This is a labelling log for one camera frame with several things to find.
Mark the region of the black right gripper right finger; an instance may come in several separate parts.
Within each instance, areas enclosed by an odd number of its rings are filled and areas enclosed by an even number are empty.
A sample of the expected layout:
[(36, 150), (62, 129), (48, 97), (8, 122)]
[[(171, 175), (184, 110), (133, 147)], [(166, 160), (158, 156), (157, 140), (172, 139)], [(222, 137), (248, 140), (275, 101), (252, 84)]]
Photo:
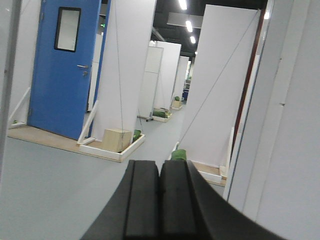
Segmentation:
[(191, 161), (165, 161), (160, 192), (162, 240), (281, 239), (226, 202)]

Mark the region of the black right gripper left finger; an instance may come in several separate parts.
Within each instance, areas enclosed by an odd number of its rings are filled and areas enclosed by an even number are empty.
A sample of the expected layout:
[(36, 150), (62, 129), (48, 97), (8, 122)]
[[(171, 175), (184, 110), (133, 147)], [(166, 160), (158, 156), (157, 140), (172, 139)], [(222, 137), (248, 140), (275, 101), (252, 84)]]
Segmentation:
[(130, 160), (121, 182), (83, 240), (157, 240), (159, 172), (154, 161)]

